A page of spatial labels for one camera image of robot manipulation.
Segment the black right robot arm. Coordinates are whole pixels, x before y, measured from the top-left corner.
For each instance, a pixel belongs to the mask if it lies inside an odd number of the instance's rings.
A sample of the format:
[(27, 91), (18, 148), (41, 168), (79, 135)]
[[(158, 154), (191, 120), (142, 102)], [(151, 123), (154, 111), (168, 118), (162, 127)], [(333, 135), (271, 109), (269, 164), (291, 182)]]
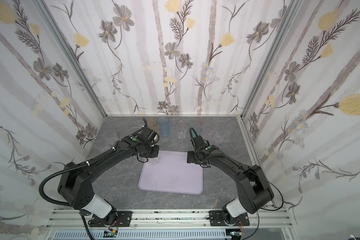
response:
[(191, 144), (194, 150), (188, 152), (188, 163), (204, 168), (214, 166), (236, 183), (238, 197), (222, 207), (227, 224), (232, 224), (243, 214), (255, 214), (274, 198), (271, 184), (260, 166), (249, 166), (234, 160), (201, 136), (191, 137)]

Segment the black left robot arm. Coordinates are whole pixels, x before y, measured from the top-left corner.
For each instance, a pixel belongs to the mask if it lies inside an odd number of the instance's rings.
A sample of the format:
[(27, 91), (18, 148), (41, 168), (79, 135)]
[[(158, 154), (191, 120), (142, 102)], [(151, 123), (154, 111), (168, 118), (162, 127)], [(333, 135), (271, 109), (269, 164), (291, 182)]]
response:
[[(101, 220), (115, 222), (117, 210), (106, 200), (95, 194), (93, 182), (116, 164), (135, 156), (141, 163), (159, 155), (160, 136), (147, 126), (117, 141), (102, 154), (79, 164), (69, 163), (62, 171), (46, 177), (39, 185), (40, 196), (49, 203), (69, 206)], [(64, 201), (54, 200), (45, 192), (48, 181), (61, 177), (58, 193)]]

